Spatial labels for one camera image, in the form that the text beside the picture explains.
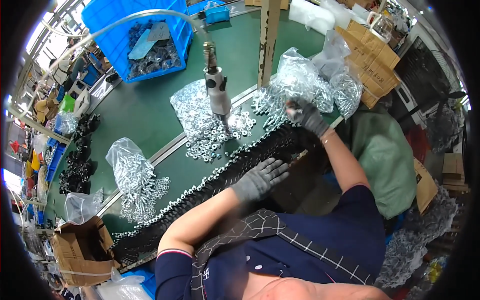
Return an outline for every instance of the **gray work glove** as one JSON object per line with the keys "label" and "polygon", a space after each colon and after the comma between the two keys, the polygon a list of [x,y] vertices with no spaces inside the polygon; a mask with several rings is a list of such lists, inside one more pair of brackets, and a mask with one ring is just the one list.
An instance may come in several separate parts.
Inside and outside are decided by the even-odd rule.
{"label": "gray work glove", "polygon": [[288,176],[288,165],[271,157],[245,173],[231,187],[242,202],[259,201]]}
{"label": "gray work glove", "polygon": [[300,97],[287,101],[287,113],[293,122],[315,133],[318,137],[325,134],[330,125],[325,122],[318,108]]}

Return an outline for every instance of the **navy blue shirt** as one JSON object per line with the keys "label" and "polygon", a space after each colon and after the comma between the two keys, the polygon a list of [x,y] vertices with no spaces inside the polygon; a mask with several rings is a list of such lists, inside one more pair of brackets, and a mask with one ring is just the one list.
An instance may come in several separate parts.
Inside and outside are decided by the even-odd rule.
{"label": "navy blue shirt", "polygon": [[[385,232],[370,190],[357,185],[346,191],[325,216],[278,214],[293,231],[332,248],[360,264],[375,278],[385,255]],[[323,261],[278,236],[220,248],[203,273],[208,299],[241,299],[248,272],[295,277],[316,283],[354,283]],[[191,299],[192,257],[181,250],[159,254],[155,266],[156,299]]]}

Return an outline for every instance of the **checkered apron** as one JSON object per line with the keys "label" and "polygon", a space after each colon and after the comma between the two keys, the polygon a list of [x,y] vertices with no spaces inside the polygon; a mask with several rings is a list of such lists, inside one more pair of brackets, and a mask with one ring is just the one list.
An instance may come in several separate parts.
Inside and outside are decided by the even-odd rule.
{"label": "checkered apron", "polygon": [[222,245],[277,235],[293,246],[324,261],[344,273],[357,284],[373,285],[374,278],[351,259],[338,255],[329,249],[289,229],[272,211],[261,209],[240,220],[229,232],[218,235],[195,253],[192,263],[192,299],[206,300],[203,272],[208,259]]}

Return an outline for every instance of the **cable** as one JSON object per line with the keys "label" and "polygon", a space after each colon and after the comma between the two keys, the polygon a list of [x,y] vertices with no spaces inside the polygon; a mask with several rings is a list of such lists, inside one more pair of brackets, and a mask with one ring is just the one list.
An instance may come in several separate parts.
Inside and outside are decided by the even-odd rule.
{"label": "cable", "polygon": [[42,19],[42,24],[43,26],[45,26],[46,29],[50,30],[51,32],[59,35],[59,36],[68,36],[68,37],[85,37],[87,36],[88,34],[84,34],[84,35],[71,35],[71,34],[68,34],[68,33],[65,33],[65,32],[61,32],[61,31],[58,31],[57,29],[53,28],[52,26],[50,26],[50,24],[48,24],[47,22],[45,22],[44,19]]}
{"label": "cable", "polygon": [[[132,14],[124,17],[124,18],[121,18],[118,21],[113,22],[112,24],[100,29],[99,31],[91,34],[87,38],[85,38],[85,39],[81,40],[79,43],[75,44],[73,47],[70,48],[70,50],[66,51],[63,55],[61,55],[48,68],[48,72],[46,72],[46,74],[42,76],[41,80],[45,80],[48,77],[48,74],[52,71],[53,68],[55,68],[58,65],[58,63],[61,60],[63,60],[67,56],[71,55],[76,49],[85,45],[86,43],[88,43],[92,39],[96,38],[97,36],[102,35],[105,32],[107,32],[107,31],[109,31],[109,30],[115,28],[116,26],[118,26],[120,24],[123,24],[125,22],[131,21],[131,20],[134,20],[134,19],[137,19],[137,18],[141,18],[141,17],[147,17],[147,16],[152,16],[152,15],[158,15],[158,14],[167,14],[167,15],[172,15],[172,16],[182,18],[183,20],[189,22],[193,27],[195,27],[197,29],[197,34],[201,33],[201,35],[203,36],[203,38],[206,42],[209,41],[209,37],[208,37],[207,32],[202,28],[202,22],[200,22],[199,20],[192,19],[190,16],[188,16],[184,13],[176,12],[176,11],[172,11],[172,10],[161,10],[161,9],[152,9],[152,10],[144,10],[144,11],[141,11],[141,12],[135,12],[135,13],[132,13]],[[32,107],[33,99],[34,98],[32,97],[32,99],[30,100],[30,103],[28,104],[27,108],[20,114],[19,118],[22,118],[23,116],[25,116],[26,113],[30,110],[30,108]]]}

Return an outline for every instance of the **green conveyor belt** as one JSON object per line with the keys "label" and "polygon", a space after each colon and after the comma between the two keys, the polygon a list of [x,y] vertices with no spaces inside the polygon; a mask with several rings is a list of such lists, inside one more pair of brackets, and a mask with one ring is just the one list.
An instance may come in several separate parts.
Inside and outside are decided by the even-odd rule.
{"label": "green conveyor belt", "polygon": [[[257,82],[260,12],[240,15],[232,18],[230,23],[214,24],[209,29],[212,39],[216,42],[218,64],[222,67],[223,74],[228,76],[228,94],[233,98]],[[276,72],[280,55],[288,48],[297,47],[300,54],[309,57],[320,52],[323,43],[323,35],[313,30],[306,31],[305,26],[289,21],[288,12],[282,11],[273,73]],[[105,160],[105,155],[114,141],[121,137],[129,137],[148,158],[183,131],[169,98],[186,84],[203,78],[203,68],[202,40],[195,36],[185,70],[131,84],[122,82],[98,105],[94,113],[101,115],[102,123],[92,134],[90,158],[97,162],[98,166],[95,174],[90,177],[91,193],[103,187],[106,198],[116,189],[112,168]],[[243,109],[251,112],[250,103],[251,100],[245,102],[242,105]],[[252,118],[257,119],[252,136],[242,137],[240,141],[228,141],[219,153],[231,152],[239,146],[239,143],[248,143],[264,133],[262,124],[266,117],[254,116],[252,112],[251,115]],[[334,112],[330,121],[337,116],[338,112]],[[66,153],[73,149],[72,144]],[[213,168],[224,165],[227,160],[222,157],[213,164],[206,164],[204,161],[185,157],[185,152],[185,146],[182,146],[156,166],[158,176],[169,176],[171,179],[168,195],[157,202],[157,210],[165,207],[169,201],[176,200],[185,189],[199,184],[203,176],[208,176]],[[46,217],[52,220],[53,211],[65,218],[65,195],[58,193],[58,174],[65,168],[66,163],[62,159],[51,183]],[[187,168],[188,174],[180,172]],[[119,213],[120,202],[117,201],[103,215],[103,220],[110,232],[121,232],[133,228],[133,224],[118,218]]]}

